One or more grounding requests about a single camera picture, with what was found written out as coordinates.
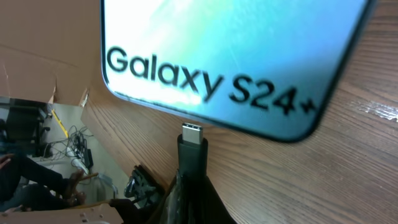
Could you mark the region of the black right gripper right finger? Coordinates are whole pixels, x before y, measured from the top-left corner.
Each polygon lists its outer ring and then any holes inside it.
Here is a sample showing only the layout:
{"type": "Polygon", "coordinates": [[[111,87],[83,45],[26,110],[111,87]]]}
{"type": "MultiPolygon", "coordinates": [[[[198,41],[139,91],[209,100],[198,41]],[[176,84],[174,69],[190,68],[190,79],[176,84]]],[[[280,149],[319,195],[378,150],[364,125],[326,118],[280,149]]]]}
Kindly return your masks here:
{"type": "Polygon", "coordinates": [[[237,224],[208,177],[189,183],[194,223],[237,224]]]}

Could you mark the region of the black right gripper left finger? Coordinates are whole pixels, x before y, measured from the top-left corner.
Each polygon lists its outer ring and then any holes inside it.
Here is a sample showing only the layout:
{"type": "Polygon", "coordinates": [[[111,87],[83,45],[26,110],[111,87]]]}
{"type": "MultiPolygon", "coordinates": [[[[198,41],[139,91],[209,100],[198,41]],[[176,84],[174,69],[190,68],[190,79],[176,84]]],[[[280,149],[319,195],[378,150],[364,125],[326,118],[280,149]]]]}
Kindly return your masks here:
{"type": "Polygon", "coordinates": [[[163,197],[152,216],[155,224],[189,223],[188,183],[178,170],[167,194],[163,197]]]}

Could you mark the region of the Galaxy S24 smartphone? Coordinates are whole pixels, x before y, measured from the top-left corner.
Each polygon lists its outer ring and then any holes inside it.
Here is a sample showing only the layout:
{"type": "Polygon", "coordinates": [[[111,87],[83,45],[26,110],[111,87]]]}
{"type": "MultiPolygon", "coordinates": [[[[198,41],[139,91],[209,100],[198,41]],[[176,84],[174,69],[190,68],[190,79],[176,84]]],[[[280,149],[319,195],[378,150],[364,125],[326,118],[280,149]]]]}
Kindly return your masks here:
{"type": "Polygon", "coordinates": [[[104,0],[116,97],[280,142],[319,125],[376,6],[367,0],[104,0]]]}

